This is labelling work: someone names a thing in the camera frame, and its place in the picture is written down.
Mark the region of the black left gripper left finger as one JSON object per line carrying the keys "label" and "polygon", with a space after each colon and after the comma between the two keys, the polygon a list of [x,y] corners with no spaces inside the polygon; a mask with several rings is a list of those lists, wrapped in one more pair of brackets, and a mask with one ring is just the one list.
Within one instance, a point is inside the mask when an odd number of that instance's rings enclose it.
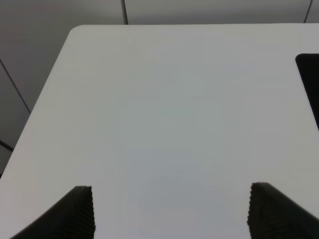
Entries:
{"label": "black left gripper left finger", "polygon": [[14,239],[93,239],[96,230],[91,186],[75,186]]}

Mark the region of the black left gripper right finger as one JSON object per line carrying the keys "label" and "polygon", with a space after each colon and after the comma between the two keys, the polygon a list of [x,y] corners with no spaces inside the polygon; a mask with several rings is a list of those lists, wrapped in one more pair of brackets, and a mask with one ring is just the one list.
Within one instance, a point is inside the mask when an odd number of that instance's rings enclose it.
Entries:
{"label": "black left gripper right finger", "polygon": [[264,182],[251,185],[247,225],[252,239],[319,237],[319,219]]}

